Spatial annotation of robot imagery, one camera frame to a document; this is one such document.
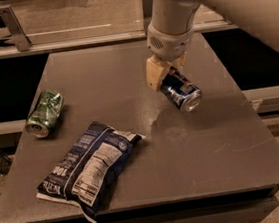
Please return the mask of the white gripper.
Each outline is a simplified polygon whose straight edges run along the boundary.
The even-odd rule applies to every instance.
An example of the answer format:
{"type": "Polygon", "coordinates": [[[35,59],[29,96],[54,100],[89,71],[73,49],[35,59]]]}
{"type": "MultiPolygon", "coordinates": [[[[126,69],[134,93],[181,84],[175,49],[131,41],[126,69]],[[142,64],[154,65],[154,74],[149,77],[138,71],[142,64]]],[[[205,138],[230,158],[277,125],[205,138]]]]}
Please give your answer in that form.
{"type": "Polygon", "coordinates": [[[167,61],[174,60],[173,66],[182,72],[187,58],[185,52],[192,40],[193,30],[190,29],[179,35],[168,35],[150,24],[147,32],[147,47],[154,54],[146,61],[147,84],[153,91],[159,91],[162,81],[172,66],[167,61]]]}

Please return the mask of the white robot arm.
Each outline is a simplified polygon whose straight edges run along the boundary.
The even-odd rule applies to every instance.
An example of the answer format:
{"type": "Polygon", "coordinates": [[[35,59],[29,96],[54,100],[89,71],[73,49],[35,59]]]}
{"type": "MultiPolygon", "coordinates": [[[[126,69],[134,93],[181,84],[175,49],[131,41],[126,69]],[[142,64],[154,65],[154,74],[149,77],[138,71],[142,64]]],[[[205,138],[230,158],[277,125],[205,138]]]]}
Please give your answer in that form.
{"type": "Polygon", "coordinates": [[[182,65],[201,5],[259,39],[279,53],[279,0],[153,0],[147,29],[147,83],[156,91],[171,67],[182,65]]]}

